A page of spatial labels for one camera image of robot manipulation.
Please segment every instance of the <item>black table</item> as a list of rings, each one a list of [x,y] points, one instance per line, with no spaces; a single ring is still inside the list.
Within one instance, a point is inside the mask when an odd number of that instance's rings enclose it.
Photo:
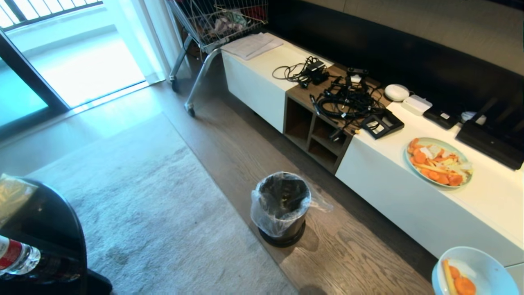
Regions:
[[[59,193],[30,179],[24,181],[38,189],[28,202],[2,227],[0,235],[41,250],[78,260],[80,278],[69,283],[36,285],[1,281],[2,294],[109,294],[111,282],[88,269],[84,233],[77,214]]]

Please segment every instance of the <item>red bottle label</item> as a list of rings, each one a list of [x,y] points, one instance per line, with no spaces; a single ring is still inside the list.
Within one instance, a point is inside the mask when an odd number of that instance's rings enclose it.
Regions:
[[[22,244],[20,242],[0,236],[0,270],[11,266],[21,252]]]

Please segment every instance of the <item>shopping cart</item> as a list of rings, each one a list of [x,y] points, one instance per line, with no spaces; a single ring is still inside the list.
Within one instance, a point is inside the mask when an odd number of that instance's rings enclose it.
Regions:
[[[200,52],[208,54],[184,104],[188,114],[194,117],[195,92],[209,65],[221,52],[220,47],[266,24],[268,0],[166,0],[166,2],[174,17],[188,32],[183,51],[178,55],[169,75],[173,91],[178,91],[177,72],[191,42],[195,41]]]

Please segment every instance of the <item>white bowl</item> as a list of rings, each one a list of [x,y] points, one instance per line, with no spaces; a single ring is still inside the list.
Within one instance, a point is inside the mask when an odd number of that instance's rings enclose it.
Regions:
[[[433,268],[431,281],[436,295],[449,295],[442,262],[448,259],[476,287],[477,295],[519,295],[517,284],[495,258],[471,247],[455,247],[446,251]]]

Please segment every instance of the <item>wire basket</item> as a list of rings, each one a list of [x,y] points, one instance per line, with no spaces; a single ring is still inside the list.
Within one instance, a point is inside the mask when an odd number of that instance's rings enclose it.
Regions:
[[[206,53],[261,27],[268,0],[167,0],[175,18]]]

